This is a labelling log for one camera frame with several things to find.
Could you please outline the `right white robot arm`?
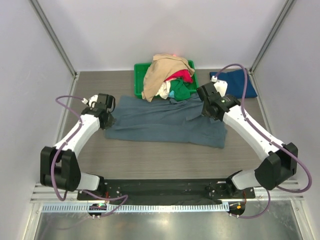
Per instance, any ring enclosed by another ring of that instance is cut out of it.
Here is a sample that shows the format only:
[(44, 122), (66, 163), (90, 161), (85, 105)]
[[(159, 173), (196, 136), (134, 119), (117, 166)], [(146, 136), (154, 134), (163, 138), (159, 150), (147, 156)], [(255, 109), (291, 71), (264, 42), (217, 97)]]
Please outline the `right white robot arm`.
[(203, 102), (202, 115), (219, 120), (234, 129), (255, 151), (261, 164), (256, 169), (240, 170), (226, 178), (225, 192), (237, 198), (245, 189), (263, 187), (273, 190), (297, 172), (298, 148), (269, 134), (233, 95), (221, 96), (213, 82), (197, 88)]

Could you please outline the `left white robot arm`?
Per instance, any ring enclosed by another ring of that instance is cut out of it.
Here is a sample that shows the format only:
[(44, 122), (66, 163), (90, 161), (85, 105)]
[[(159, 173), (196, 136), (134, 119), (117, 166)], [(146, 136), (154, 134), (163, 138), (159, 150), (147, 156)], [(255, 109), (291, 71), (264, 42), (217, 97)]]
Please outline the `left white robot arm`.
[[(60, 102), (62, 98), (80, 100), (85, 109), (78, 114)], [(102, 176), (84, 173), (80, 170), (78, 156), (98, 130), (106, 130), (115, 123), (112, 112), (115, 110), (115, 98), (112, 95), (99, 93), (89, 99), (77, 96), (59, 96), (58, 104), (76, 115), (78, 121), (63, 139), (54, 146), (45, 146), (40, 152), (40, 183), (67, 192), (88, 191), (95, 200), (101, 200), (106, 194)]]

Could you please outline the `grey-blue t shirt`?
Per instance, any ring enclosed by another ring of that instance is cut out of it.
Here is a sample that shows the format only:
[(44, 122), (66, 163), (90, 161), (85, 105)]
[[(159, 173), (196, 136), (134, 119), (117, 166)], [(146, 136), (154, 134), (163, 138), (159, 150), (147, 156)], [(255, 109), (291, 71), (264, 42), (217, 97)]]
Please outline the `grey-blue t shirt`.
[(203, 116), (202, 108), (203, 102), (196, 93), (183, 101), (157, 98), (152, 102), (123, 95), (112, 113), (115, 123), (105, 131), (105, 138), (191, 143), (223, 149), (225, 124)]

